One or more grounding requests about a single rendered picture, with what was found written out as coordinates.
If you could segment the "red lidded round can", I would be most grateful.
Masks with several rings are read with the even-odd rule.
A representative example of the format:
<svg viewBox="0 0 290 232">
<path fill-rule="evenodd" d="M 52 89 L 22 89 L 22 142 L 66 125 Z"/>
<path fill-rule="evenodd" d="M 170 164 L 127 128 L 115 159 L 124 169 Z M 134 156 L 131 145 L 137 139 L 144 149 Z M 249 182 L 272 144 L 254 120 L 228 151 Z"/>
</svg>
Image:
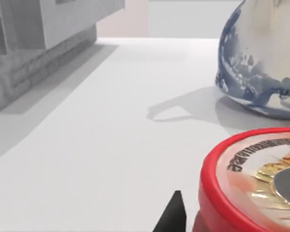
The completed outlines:
<svg viewBox="0 0 290 232">
<path fill-rule="evenodd" d="M 290 232 L 290 128 L 242 132 L 205 157 L 192 232 Z"/>
</svg>

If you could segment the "grey cabinet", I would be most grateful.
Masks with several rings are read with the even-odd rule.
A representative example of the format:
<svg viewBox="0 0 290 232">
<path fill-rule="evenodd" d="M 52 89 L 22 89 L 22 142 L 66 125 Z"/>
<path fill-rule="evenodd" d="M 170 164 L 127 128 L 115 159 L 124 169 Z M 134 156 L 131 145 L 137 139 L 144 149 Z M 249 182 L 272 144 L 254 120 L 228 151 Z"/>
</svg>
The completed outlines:
<svg viewBox="0 0 290 232">
<path fill-rule="evenodd" d="M 0 0 L 0 110 L 91 47 L 125 0 Z"/>
</svg>

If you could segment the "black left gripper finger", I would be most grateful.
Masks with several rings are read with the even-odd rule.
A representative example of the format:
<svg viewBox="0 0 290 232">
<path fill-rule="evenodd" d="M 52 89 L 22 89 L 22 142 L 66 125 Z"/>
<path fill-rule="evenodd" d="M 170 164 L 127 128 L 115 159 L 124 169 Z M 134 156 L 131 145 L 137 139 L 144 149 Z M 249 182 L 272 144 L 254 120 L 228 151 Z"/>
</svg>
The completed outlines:
<svg viewBox="0 0 290 232">
<path fill-rule="evenodd" d="M 187 214 L 182 193 L 176 190 L 152 232 L 186 232 Z"/>
</svg>

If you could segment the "blue and white teapot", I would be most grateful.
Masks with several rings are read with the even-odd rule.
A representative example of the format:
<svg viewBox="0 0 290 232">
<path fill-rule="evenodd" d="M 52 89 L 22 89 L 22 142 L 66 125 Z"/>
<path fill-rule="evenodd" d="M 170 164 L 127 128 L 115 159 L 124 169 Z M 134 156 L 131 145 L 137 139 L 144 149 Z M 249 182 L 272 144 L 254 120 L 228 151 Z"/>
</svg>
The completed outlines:
<svg viewBox="0 0 290 232">
<path fill-rule="evenodd" d="M 223 27 L 215 84 L 245 108 L 290 119 L 290 0 L 242 0 Z"/>
</svg>

